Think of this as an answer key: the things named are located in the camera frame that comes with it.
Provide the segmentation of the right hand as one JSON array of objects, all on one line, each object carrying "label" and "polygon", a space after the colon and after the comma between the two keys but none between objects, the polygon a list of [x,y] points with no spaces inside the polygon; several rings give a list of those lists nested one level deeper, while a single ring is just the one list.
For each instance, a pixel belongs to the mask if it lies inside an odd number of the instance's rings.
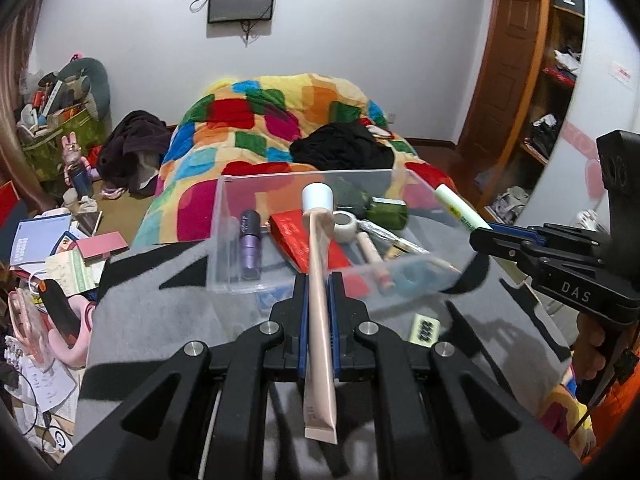
[{"label": "right hand", "polygon": [[578,382],[582,382],[595,378],[605,368],[606,359],[599,352],[605,333],[593,318],[583,313],[578,315],[577,329],[572,365]]}]

